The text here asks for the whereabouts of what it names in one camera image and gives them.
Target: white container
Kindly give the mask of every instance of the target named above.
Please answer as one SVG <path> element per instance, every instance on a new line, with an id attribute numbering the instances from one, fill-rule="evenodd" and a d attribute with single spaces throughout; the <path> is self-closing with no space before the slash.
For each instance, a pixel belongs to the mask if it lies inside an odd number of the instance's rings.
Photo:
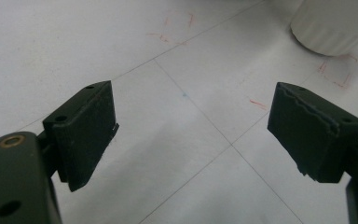
<path id="1" fill-rule="evenodd" d="M 304 0 L 291 23 L 306 48 L 338 56 L 358 44 L 358 0 Z"/>

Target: white table surface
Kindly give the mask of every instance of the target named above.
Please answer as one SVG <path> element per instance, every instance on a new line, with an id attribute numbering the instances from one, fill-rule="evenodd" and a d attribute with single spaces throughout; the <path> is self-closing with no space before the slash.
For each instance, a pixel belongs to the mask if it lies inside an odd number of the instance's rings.
<path id="1" fill-rule="evenodd" d="M 63 223 L 348 223 L 349 177 L 304 177 L 267 130 L 278 81 L 358 117 L 358 47 L 302 48 L 300 4 L 0 0 L 0 136 L 112 80 L 120 129 L 91 181 L 53 176 Z"/>

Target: ribbed container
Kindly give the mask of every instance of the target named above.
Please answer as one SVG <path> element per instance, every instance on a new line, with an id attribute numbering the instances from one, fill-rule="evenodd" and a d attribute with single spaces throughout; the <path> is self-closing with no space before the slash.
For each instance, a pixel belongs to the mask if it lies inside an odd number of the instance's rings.
<path id="1" fill-rule="evenodd" d="M 297 40 L 312 51 L 346 54 L 358 44 L 358 0 L 305 0 L 291 28 Z"/>

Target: red scribble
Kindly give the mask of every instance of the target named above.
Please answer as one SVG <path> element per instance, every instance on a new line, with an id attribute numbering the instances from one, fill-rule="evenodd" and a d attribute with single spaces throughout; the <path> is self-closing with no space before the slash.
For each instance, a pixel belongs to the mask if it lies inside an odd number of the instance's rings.
<path id="1" fill-rule="evenodd" d="M 185 42 L 176 42 L 175 44 L 177 44 L 177 45 L 187 46 L 187 41 L 185 41 Z"/>
<path id="2" fill-rule="evenodd" d="M 162 42 L 165 43 L 170 43 L 170 39 L 166 36 L 166 35 L 162 35 L 162 34 L 146 34 L 146 35 L 152 35 L 157 37 L 159 40 L 161 40 Z"/>
<path id="3" fill-rule="evenodd" d="M 342 89 L 347 89 L 349 87 L 350 80 L 351 80 L 351 73 L 348 73 L 347 77 L 345 78 L 342 84 L 338 82 L 334 82 L 334 84 L 338 85 Z"/>
<path id="4" fill-rule="evenodd" d="M 253 101 L 253 100 L 249 100 L 252 104 L 255 104 L 255 105 L 258 105 L 258 107 L 260 107 L 261 109 L 263 110 L 267 110 L 267 106 L 266 105 L 263 105 L 261 103 L 258 103 L 256 101 Z"/>
<path id="5" fill-rule="evenodd" d="M 193 25 L 193 23 L 194 23 L 194 14 L 188 13 L 188 15 L 190 15 L 190 21 L 188 22 L 188 28 L 190 28 L 191 25 Z"/>
<path id="6" fill-rule="evenodd" d="M 170 24 L 170 17 L 167 17 L 166 19 L 165 19 L 165 22 L 164 22 L 164 25 L 169 25 Z"/>
<path id="7" fill-rule="evenodd" d="M 358 59 L 356 57 L 354 57 L 353 55 L 351 55 L 351 54 L 344 54 L 344 55 L 339 56 L 338 58 L 339 59 L 350 58 L 350 59 L 353 59 L 356 63 L 358 62 Z"/>
<path id="8" fill-rule="evenodd" d="M 319 67 L 318 72 L 319 72 L 320 74 L 323 74 L 323 73 L 324 73 L 324 70 L 326 69 L 326 66 L 327 66 L 327 61 L 324 61 L 324 62 L 322 63 L 322 65 Z"/>

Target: brass screw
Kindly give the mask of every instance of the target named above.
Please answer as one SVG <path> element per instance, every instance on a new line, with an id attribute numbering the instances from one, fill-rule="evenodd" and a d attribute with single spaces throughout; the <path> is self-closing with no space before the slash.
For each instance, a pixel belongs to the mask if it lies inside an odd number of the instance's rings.
<path id="1" fill-rule="evenodd" d="M 25 140 L 24 135 L 9 136 L 0 142 L 0 147 L 2 148 L 15 147 L 21 144 L 24 140 Z"/>

